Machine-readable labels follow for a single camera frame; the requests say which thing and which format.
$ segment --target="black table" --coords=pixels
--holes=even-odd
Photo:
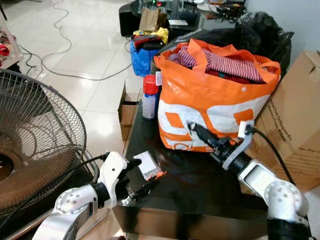
[[[113,209],[124,232],[181,240],[249,240],[266,235],[264,201],[241,193],[237,178],[208,153],[165,148],[157,119],[144,119],[140,102],[126,158],[144,151],[167,175],[148,197]],[[144,183],[138,169],[128,177],[136,190]]]

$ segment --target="orange bag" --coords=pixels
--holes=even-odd
[[[190,134],[187,123],[196,122],[219,137],[235,138],[240,121],[255,119],[276,88],[281,68],[278,62],[237,50],[233,45],[219,47],[196,39],[191,39],[187,48],[196,60],[193,69],[168,60],[186,44],[180,43],[175,50],[154,57],[162,73],[160,137],[169,149],[211,152],[197,134]],[[253,61],[266,84],[241,84],[206,74],[207,59],[201,48],[220,56]]]

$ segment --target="table top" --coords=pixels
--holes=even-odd
[[[266,222],[267,206],[254,195],[241,193],[237,177],[222,170],[209,153],[167,149],[163,145],[158,120],[142,117],[140,101],[126,152],[133,156],[149,151],[167,174],[143,200],[129,206],[179,213]],[[145,182],[139,169],[127,176],[135,190]]]

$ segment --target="fan grille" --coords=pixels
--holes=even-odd
[[[63,96],[37,80],[0,69],[0,156],[13,163],[10,175],[0,181],[0,214],[79,163],[85,149],[84,123]]]

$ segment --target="small white card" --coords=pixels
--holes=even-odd
[[[186,20],[170,19],[169,24],[170,25],[179,25],[179,26],[188,26],[188,23]]]
[[[155,85],[157,85],[157,86],[162,85],[162,72],[161,71],[155,72]]]

